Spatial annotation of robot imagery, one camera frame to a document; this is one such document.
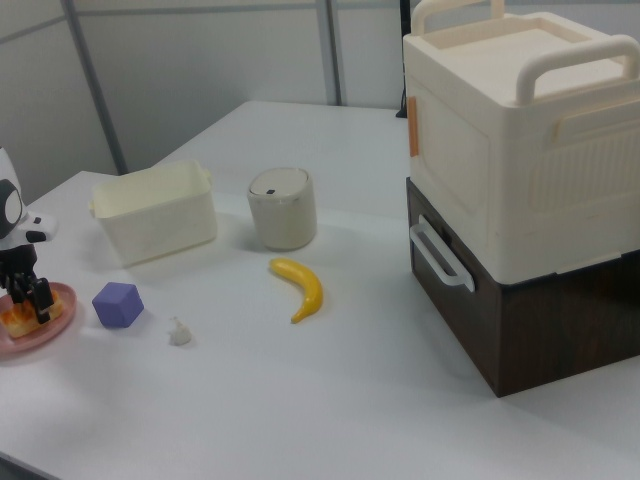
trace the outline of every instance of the purple cube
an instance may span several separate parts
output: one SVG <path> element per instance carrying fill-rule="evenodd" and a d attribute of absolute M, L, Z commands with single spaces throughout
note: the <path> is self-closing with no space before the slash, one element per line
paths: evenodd
<path fill-rule="evenodd" d="M 127 328 L 144 310 L 135 285 L 109 282 L 91 302 L 105 327 Z"/>

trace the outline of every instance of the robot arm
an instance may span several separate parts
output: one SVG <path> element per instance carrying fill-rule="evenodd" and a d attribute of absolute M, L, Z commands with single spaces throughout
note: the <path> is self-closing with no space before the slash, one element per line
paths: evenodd
<path fill-rule="evenodd" d="M 53 295 L 47 279 L 33 272 L 33 244 L 51 240 L 57 228 L 53 217 L 26 210 L 11 160 L 0 147 L 0 287 L 14 303 L 31 302 L 40 323 L 49 321 Z"/>

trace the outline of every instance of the dark brown drawer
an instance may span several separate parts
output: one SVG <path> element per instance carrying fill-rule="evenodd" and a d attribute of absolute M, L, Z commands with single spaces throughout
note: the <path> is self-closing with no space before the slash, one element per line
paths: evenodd
<path fill-rule="evenodd" d="M 473 291 L 446 285 L 443 272 L 439 276 L 411 242 L 416 278 L 497 396 L 640 354 L 640 251 L 563 275 L 501 285 L 410 179 L 407 198 L 409 227 L 423 216 L 470 274 Z M 443 255 L 420 236 L 445 280 L 453 276 Z"/>

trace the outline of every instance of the toy banana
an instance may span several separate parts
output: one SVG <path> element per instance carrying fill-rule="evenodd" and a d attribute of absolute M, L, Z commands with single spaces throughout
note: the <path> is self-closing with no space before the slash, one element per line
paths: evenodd
<path fill-rule="evenodd" d="M 316 274 L 304 265 L 289 258 L 274 258 L 269 262 L 271 270 L 278 275 L 297 283 L 304 289 L 304 301 L 300 309 L 291 317 L 291 323 L 298 323 L 313 315 L 322 306 L 322 284 Z"/>

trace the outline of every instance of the plate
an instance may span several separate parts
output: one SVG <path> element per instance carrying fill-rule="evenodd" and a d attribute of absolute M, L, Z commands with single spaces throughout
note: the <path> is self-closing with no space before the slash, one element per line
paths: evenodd
<path fill-rule="evenodd" d="M 64 302 L 64 311 L 55 320 L 48 321 L 43 327 L 20 338 L 11 338 L 0 324 L 0 354 L 16 353 L 42 345 L 58 335 L 73 319 L 76 313 L 76 292 L 64 283 L 51 282 L 51 290 L 55 290 Z M 0 314 L 13 307 L 10 295 L 0 298 Z"/>

